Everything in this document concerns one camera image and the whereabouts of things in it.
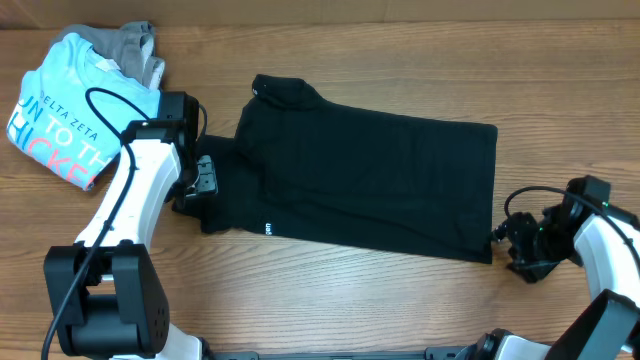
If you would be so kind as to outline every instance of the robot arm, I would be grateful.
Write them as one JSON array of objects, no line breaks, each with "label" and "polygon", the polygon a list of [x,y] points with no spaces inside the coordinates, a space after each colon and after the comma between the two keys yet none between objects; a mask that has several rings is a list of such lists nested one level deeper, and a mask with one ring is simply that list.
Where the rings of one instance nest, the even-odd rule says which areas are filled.
[{"label": "robot arm", "polygon": [[[85,282],[61,314],[56,331],[65,354],[199,360],[206,352],[206,343],[170,323],[169,304],[149,257],[163,203],[175,197],[181,206],[217,192],[210,158],[195,158],[198,111],[197,101],[185,93],[163,93],[158,119],[134,121],[123,132],[136,170]],[[130,164],[122,151],[115,177],[87,228],[73,246],[52,247],[47,254],[44,270],[54,313],[125,188]],[[115,294],[89,293],[88,287],[102,281],[113,281]]]}]

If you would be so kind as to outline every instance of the black wire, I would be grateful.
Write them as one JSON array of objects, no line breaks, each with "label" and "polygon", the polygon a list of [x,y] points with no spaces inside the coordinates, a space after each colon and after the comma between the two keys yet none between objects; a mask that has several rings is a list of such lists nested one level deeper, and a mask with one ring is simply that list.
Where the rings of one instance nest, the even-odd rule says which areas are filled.
[{"label": "black wire", "polygon": [[[98,109],[96,109],[95,105],[93,105],[93,101],[91,101],[91,93],[93,92],[102,92],[107,95],[113,96],[117,99],[120,99],[122,102],[124,102],[125,104],[129,105],[132,109],[137,111],[145,120],[149,120],[149,116],[147,116],[147,114],[145,114],[142,110],[140,110],[140,108],[138,108],[136,105],[134,105],[132,102],[125,99],[121,95],[116,94],[113,91],[109,91],[109,90],[97,88],[97,87],[88,89],[87,92],[84,94],[84,97],[87,101],[87,104],[89,104],[91,111],[93,111],[93,113],[98,117],[98,119],[102,121],[102,123],[113,133],[113,135],[115,135],[120,140],[121,143],[122,143],[121,134],[107,121],[107,119],[104,118],[104,116],[102,116],[102,114],[98,111]],[[76,273],[76,276],[73,278],[73,282],[71,282],[71,286],[69,286],[69,290],[67,291],[67,294],[62,300],[62,303],[60,303],[60,306],[58,307],[58,311],[55,313],[55,316],[53,317],[53,320],[49,325],[47,336],[45,337],[44,343],[42,344],[42,353],[41,353],[42,360],[47,360],[49,358],[49,348],[51,347],[51,342],[53,341],[53,336],[55,335],[56,328],[60,323],[62,314],[64,313],[64,310],[69,305],[71,296],[73,292],[76,290],[76,288],[78,287],[78,284],[84,282],[85,277],[87,276],[87,272],[89,270],[89,263],[98,252],[98,249],[100,248],[100,244],[102,243],[102,240],[104,240],[105,236],[107,235],[107,232],[111,228],[111,225],[115,220],[118,210],[120,209],[120,206],[124,202],[124,198],[127,196],[127,193],[129,192],[129,188],[131,187],[131,183],[133,182],[133,174],[134,174],[134,171],[137,170],[136,158],[135,156],[133,156],[133,151],[131,150],[131,146],[129,146],[129,144],[122,144],[122,145],[127,151],[127,154],[129,154],[129,161],[131,164],[129,166],[129,174],[127,175],[127,180],[124,183],[122,192],[120,192],[120,196],[118,196],[118,199],[113,205],[113,209],[111,209],[111,213],[109,213],[109,217],[107,218],[107,220],[105,220],[102,230],[100,230],[100,233],[96,238],[96,241],[91,246],[91,249],[87,253],[87,256],[84,258],[84,261],[82,262],[82,265],[80,265],[80,268]]]},{"label": "black wire", "polygon": [[207,109],[202,106],[202,104],[198,104],[200,110],[202,110],[202,115],[204,117],[204,125],[202,126],[202,131],[200,131],[200,136],[198,137],[197,146],[199,147],[200,142],[204,139],[204,135],[207,133]]},{"label": "black wire", "polygon": [[505,202],[504,202],[504,213],[505,213],[505,215],[507,215],[507,218],[511,217],[511,214],[509,213],[509,203],[511,202],[511,200],[513,200],[514,197],[522,194],[523,192],[527,192],[527,191],[549,191],[549,192],[565,195],[565,196],[571,198],[572,200],[575,200],[575,201],[579,202],[580,204],[588,207],[591,211],[593,211],[594,213],[596,213],[597,215],[602,217],[604,219],[604,221],[606,221],[607,224],[609,224],[609,226],[611,226],[611,228],[613,228],[613,230],[615,230],[615,232],[618,233],[618,235],[620,235],[620,237],[622,238],[622,241],[624,241],[625,245],[627,245],[629,247],[629,251],[631,252],[631,256],[633,257],[633,261],[635,261],[635,263],[636,263],[636,269],[638,271],[638,275],[640,276],[640,256],[638,255],[638,251],[636,250],[636,248],[633,246],[633,239],[629,239],[627,237],[627,235],[622,231],[622,229],[620,229],[620,227],[618,227],[618,225],[616,225],[616,223],[614,223],[613,220],[611,220],[611,217],[609,217],[609,215],[607,215],[607,213],[605,213],[602,209],[598,208],[597,206],[595,206],[592,203],[590,203],[589,201],[587,201],[582,196],[576,195],[574,193],[570,193],[568,191],[564,191],[564,190],[560,190],[560,189],[557,189],[557,188],[549,187],[549,186],[528,186],[528,187],[522,188],[520,190],[514,191],[511,195],[509,195],[509,197],[507,197],[507,200],[505,200]]}]

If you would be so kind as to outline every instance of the black t-shirt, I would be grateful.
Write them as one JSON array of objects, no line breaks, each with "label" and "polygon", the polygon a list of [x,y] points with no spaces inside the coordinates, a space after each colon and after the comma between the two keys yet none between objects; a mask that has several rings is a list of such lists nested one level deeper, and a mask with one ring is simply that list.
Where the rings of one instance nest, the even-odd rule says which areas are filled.
[{"label": "black t-shirt", "polygon": [[234,139],[209,136],[202,230],[491,262],[497,128],[356,109],[258,75]]}]

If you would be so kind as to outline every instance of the clothing tag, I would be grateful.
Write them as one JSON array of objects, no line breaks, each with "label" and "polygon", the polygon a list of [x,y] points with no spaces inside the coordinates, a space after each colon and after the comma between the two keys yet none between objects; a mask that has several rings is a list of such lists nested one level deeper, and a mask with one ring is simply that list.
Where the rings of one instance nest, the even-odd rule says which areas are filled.
[{"label": "clothing tag", "polygon": [[110,70],[120,70],[120,66],[118,66],[118,64],[113,59],[100,60],[96,64],[96,67],[104,72],[107,72]]}]

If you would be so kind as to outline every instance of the white robotic link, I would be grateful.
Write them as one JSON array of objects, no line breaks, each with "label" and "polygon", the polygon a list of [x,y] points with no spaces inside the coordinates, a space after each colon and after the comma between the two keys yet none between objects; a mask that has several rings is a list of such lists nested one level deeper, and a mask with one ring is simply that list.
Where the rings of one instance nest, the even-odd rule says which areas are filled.
[{"label": "white robotic link", "polygon": [[[136,157],[138,170],[113,222],[113,229],[107,233],[100,246],[116,246],[122,239],[128,239],[134,244],[143,244],[147,251],[150,251],[160,210],[171,186],[180,175],[180,157],[175,144],[162,143],[160,140],[135,140],[130,146]],[[120,154],[118,169],[98,212],[76,238],[75,242],[83,242],[85,247],[91,247],[98,237],[129,175],[129,155],[124,149]],[[113,276],[104,275],[102,281],[113,281]],[[202,353],[200,339],[186,335],[170,324],[167,342],[155,359],[200,360]],[[142,358],[135,355],[117,355],[112,359]]]}]

